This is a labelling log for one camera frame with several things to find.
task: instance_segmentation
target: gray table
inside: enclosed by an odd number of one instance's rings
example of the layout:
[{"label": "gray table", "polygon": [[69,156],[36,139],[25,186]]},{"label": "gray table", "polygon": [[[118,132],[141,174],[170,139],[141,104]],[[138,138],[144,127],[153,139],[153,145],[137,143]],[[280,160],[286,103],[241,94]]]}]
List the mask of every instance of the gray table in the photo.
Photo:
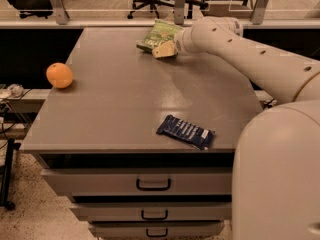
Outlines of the gray table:
[{"label": "gray table", "polygon": [[214,130],[207,152],[233,151],[261,106],[247,78],[207,54],[157,60],[136,48],[149,28],[85,29],[67,64],[72,86],[52,89],[25,152],[193,152],[156,134],[172,114]]}]

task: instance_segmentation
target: blue package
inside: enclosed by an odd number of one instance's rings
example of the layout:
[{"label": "blue package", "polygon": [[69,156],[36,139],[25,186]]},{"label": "blue package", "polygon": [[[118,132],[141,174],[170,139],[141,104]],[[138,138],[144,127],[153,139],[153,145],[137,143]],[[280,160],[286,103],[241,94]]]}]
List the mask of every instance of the blue package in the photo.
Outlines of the blue package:
[{"label": "blue package", "polygon": [[157,134],[183,141],[200,150],[207,150],[214,139],[215,132],[168,115],[158,128]]}]

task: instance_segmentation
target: orange ball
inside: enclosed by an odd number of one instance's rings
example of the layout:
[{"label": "orange ball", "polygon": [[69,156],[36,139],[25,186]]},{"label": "orange ball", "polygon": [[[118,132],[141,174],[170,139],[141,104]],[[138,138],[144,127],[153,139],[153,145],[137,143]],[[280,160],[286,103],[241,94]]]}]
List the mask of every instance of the orange ball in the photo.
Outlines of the orange ball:
[{"label": "orange ball", "polygon": [[71,69],[63,63],[53,63],[47,68],[46,76],[50,84],[56,88],[66,88],[73,80]]}]

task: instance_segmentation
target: cable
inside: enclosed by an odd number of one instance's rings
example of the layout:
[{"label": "cable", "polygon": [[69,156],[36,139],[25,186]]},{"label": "cable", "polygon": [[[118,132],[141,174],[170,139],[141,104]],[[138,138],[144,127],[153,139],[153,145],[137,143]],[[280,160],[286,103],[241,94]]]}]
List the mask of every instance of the cable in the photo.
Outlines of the cable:
[{"label": "cable", "polygon": [[0,132],[0,134],[5,134],[7,131],[9,131],[13,126],[15,126],[16,123],[13,123],[12,125],[10,125],[7,129],[3,130],[3,124],[2,124],[2,132]]},{"label": "cable", "polygon": [[10,98],[8,98],[8,100],[21,100],[24,96],[26,96],[26,94],[28,93],[28,92],[30,92],[30,91],[32,91],[33,89],[29,89],[28,91],[26,91],[23,95],[21,95],[19,98],[17,98],[17,99],[10,99]]},{"label": "cable", "polygon": [[6,142],[0,147],[0,149],[3,149],[7,144],[8,144],[8,141],[6,141]]},{"label": "cable", "polygon": [[275,99],[272,99],[272,100],[270,100],[269,102],[265,103],[264,106],[263,106],[263,109],[268,108],[269,105],[270,105],[272,102],[274,102],[274,101],[275,101]]},{"label": "cable", "polygon": [[319,47],[318,49],[316,49],[316,50],[311,54],[311,56],[315,56],[317,53],[319,53],[319,51],[320,51],[320,47]]},{"label": "cable", "polygon": [[8,138],[8,136],[6,135],[6,130],[4,129],[3,124],[1,124],[1,129],[2,129],[2,134],[3,134],[3,136],[8,140],[9,138]]}]

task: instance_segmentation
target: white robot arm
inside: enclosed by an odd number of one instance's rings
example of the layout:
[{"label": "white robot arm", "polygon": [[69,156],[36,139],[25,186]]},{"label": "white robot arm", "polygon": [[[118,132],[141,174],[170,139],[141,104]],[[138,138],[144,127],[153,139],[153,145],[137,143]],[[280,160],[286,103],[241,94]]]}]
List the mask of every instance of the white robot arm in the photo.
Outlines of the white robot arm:
[{"label": "white robot arm", "polygon": [[233,240],[320,239],[320,62],[238,36],[237,24],[204,17],[174,41],[179,54],[223,58],[282,104],[239,138]]}]

